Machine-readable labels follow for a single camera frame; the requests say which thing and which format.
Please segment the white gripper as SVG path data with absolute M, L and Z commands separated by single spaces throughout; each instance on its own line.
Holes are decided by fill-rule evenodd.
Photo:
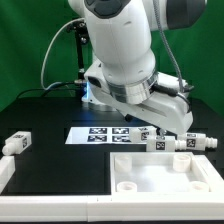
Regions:
M 102 104 L 118 110 L 124 117 L 130 115 L 156 127 L 159 136 L 164 137 L 166 130 L 175 134 L 184 134 L 193 122 L 193 116 L 186 97 L 179 92 L 168 95 L 173 89 L 164 86 L 164 81 L 174 79 L 163 73 L 159 74 L 159 82 L 155 83 L 148 99 L 138 104 L 131 104 L 127 95 L 115 98 L 109 93 L 109 86 L 102 73 L 102 67 L 96 60 L 85 73 L 90 83 L 93 96 Z

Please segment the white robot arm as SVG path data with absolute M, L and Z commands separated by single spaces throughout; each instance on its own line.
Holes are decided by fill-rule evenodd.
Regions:
M 193 122 L 185 80 L 156 69 L 151 33 L 192 26 L 207 0 L 68 0 L 84 19 L 96 61 L 93 96 L 122 115 L 184 134 Z

